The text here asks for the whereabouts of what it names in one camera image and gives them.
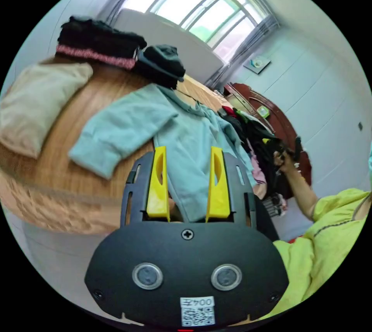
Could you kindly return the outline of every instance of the person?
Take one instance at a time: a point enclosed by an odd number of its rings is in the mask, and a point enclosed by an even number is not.
[[[289,285],[274,309],[261,320],[298,305],[333,275],[355,244],[372,205],[372,193],[359,189],[319,199],[290,157],[283,155],[284,161],[275,153],[274,162],[285,174],[299,209],[314,223],[292,244],[273,243],[283,259]],[[372,189],[372,143],[369,174]]]

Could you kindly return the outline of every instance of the pink stripe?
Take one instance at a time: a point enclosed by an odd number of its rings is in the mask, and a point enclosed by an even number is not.
[[[78,48],[71,48],[67,45],[58,44],[56,51],[59,53],[65,53],[69,56],[80,57],[80,58],[90,58],[93,60],[104,62],[106,64],[119,66],[127,70],[131,70],[136,63],[136,60],[134,58],[117,58],[117,57],[106,56],[104,54],[97,53],[90,48],[78,49]]]

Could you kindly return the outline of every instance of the light blue sweatshirt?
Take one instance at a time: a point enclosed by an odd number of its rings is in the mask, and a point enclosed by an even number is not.
[[[232,125],[213,110],[192,107],[171,89],[150,84],[93,116],[69,152],[76,164],[110,179],[118,162],[154,138],[167,152],[168,189],[189,221],[207,212],[211,147],[239,157],[249,181],[253,167]]]

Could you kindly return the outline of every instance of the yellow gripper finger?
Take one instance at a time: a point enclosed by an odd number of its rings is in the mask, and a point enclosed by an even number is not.
[[[210,218],[227,218],[230,215],[229,189],[227,187],[227,177],[224,164],[222,149],[212,147],[210,157],[210,177],[207,216],[205,221]]]
[[[155,149],[146,212],[151,218],[166,218],[170,222],[165,146]]]

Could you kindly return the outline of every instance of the label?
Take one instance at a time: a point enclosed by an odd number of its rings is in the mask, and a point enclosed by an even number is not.
[[[181,297],[180,304],[183,327],[215,324],[213,296]]]

